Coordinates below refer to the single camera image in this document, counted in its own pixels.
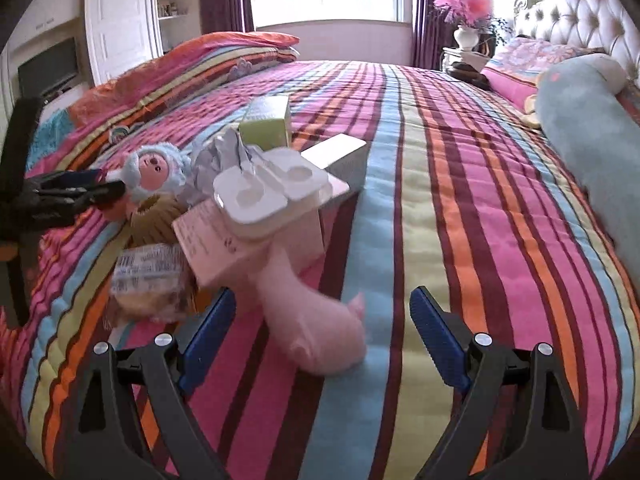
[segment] metal bolt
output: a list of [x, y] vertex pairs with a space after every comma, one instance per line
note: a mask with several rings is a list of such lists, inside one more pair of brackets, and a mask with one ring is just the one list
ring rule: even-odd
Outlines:
[[158, 334], [156, 336], [155, 342], [158, 346], [167, 346], [169, 344], [171, 344], [171, 341], [173, 341], [174, 338], [171, 337], [171, 334]]
[[491, 336], [485, 333], [476, 334], [475, 340], [476, 340], [476, 343], [478, 343], [480, 346], [489, 346], [491, 343], [494, 342]]
[[547, 343], [540, 343], [538, 345], [538, 351], [543, 355], [551, 355], [554, 352], [554, 348]]
[[94, 354], [102, 355], [109, 349], [109, 344], [104, 341], [96, 343], [94, 346]]

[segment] nightstand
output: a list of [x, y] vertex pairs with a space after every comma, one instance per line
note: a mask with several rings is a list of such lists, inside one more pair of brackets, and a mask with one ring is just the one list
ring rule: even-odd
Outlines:
[[467, 52], [457, 48], [445, 47], [442, 49], [442, 63], [440, 69], [444, 72], [452, 63], [459, 61], [467, 63], [480, 72], [489, 61], [487, 56], [478, 52]]

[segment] television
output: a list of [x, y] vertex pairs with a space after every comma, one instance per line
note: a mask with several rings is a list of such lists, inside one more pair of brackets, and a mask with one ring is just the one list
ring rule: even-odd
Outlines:
[[20, 95], [50, 100], [77, 75], [76, 42], [69, 38], [18, 67]]

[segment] white box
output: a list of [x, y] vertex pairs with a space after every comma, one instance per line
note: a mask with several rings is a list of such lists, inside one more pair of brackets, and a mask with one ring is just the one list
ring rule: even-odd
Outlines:
[[307, 148], [302, 156], [318, 168], [349, 184], [349, 192], [342, 193], [324, 207], [336, 205], [360, 192], [367, 176], [370, 143], [346, 134], [338, 134]]

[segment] pink pillow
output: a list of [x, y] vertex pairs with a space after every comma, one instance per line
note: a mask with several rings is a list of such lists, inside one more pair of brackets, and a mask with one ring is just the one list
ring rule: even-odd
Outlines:
[[531, 38], [513, 38], [482, 69], [495, 92], [524, 111], [524, 101], [538, 92], [538, 76], [552, 65], [594, 49], [553, 44]]

